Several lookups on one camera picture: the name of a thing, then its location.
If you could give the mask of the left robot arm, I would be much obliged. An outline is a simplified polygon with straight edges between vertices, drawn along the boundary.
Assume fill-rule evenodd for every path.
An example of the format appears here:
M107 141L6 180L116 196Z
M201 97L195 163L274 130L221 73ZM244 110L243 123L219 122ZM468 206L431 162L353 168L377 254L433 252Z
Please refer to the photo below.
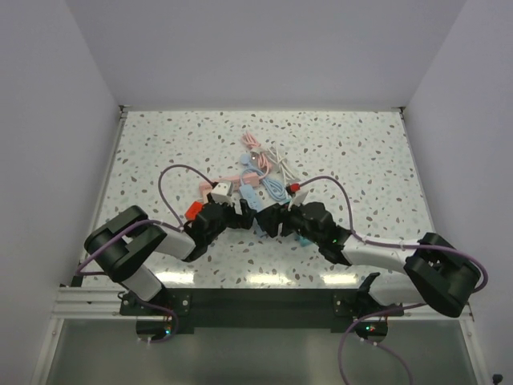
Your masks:
M164 284L144 262L155 251L185 262L197 260L227 228L251 229L257 211L245 199L240 200L240 209L238 213L234 205L211 201L178 229L149 219L139 206L133 205L88 236L84 249L89 257L76 273L85 275L84 269L94 261L102 274L138 298L142 310L158 314L166 305Z

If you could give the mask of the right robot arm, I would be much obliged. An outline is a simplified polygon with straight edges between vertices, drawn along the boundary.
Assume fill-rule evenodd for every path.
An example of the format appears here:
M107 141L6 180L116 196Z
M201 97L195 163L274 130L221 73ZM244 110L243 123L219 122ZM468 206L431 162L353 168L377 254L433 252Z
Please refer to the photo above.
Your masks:
M360 237L337 225L320 202L274 204L256 215L270 236L303 236L334 265L364 265L403 274L385 298L370 287L357 295L359 310L374 315L395 302L421 302L447 317L457 318L470 296L487 283L483 267L453 248L436 233L418 241L383 242Z

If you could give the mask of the light blue power strip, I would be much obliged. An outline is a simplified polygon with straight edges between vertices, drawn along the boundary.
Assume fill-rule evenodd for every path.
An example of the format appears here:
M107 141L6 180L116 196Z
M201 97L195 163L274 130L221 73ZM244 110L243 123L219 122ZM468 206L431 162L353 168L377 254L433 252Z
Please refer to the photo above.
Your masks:
M257 212L260 212L264 208L261 199L250 184L242 184L239 187L239 193L241 197L247 201L249 208ZM253 220L253 229L259 238L266 237L265 231L260 227L256 219Z

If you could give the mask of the teal power strip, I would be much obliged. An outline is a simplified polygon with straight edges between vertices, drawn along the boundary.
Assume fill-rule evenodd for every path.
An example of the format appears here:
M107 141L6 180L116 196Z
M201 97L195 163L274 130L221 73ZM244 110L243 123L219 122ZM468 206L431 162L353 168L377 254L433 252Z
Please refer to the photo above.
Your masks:
M297 236L296 240L298 241L301 247L306 247L312 244L312 242L305 237Z

